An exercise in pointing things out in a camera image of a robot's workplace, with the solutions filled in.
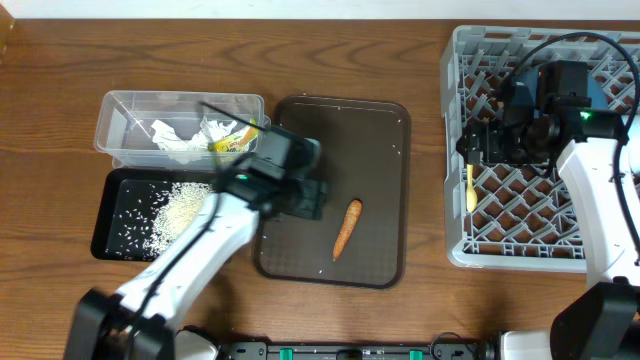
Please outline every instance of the clear plastic container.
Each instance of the clear plastic container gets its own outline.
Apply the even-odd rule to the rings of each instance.
[[[207,120],[231,123],[225,115],[201,108],[198,101],[206,101],[242,119],[255,119],[267,126],[264,100],[258,95],[198,93],[181,91],[110,91],[103,101],[98,118],[94,146],[99,152],[114,157],[114,164],[128,167],[155,167],[174,170],[212,171],[214,156],[220,163],[228,163],[241,152],[212,153],[203,151],[162,150],[153,142],[156,120],[173,128],[175,134],[190,140],[200,132],[203,114]],[[245,125],[238,124],[232,132]],[[253,151],[262,134],[251,142]]]

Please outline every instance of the dark gray tray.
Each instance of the dark gray tray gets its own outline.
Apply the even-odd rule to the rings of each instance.
[[[270,278],[386,289],[404,272],[410,123],[392,103],[292,96],[274,123],[317,139],[313,174],[327,182],[321,221],[282,216],[262,226],[254,264]],[[349,203],[363,211],[340,258],[333,246]]]

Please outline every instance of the plastic bin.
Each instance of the plastic bin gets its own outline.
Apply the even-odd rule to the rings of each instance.
[[[152,141],[151,125],[160,120],[171,126],[182,139],[200,131],[202,114],[207,120],[231,122],[226,116],[209,109],[200,109],[198,101],[206,101],[221,109],[265,126],[264,100],[258,95],[198,93],[179,91],[110,91],[102,102],[94,146],[99,152],[114,157],[114,166],[152,167],[173,170],[212,171],[214,156],[227,163],[240,153],[209,151],[161,150]],[[256,148],[262,135],[250,145]]]
[[[447,134],[445,190],[449,260],[463,267],[585,272],[580,231],[571,199],[556,174],[549,179],[506,165],[480,167],[474,176],[479,203],[466,211],[466,167],[455,144],[472,118],[500,117],[490,91],[534,47],[578,30],[460,26],[440,61],[441,111]],[[640,33],[596,31],[640,54]],[[528,65],[555,60],[589,64],[609,108],[628,111],[634,85],[627,64],[604,42],[581,38],[555,43]]]

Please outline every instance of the white wall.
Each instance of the white wall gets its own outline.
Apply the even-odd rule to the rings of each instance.
[[[0,0],[15,18],[640,19],[639,0]]]

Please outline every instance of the wooden table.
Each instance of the wooden table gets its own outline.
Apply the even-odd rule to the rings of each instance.
[[[470,21],[18,20],[0,66],[0,354],[59,358],[77,301],[147,264],[92,258],[111,158],[92,141],[113,89],[255,93],[401,103],[412,117],[407,266],[390,291],[267,280],[242,249],[187,322],[223,340],[428,342],[549,327],[582,275],[456,268],[444,245],[438,64]],[[495,22],[637,30],[638,22]]]

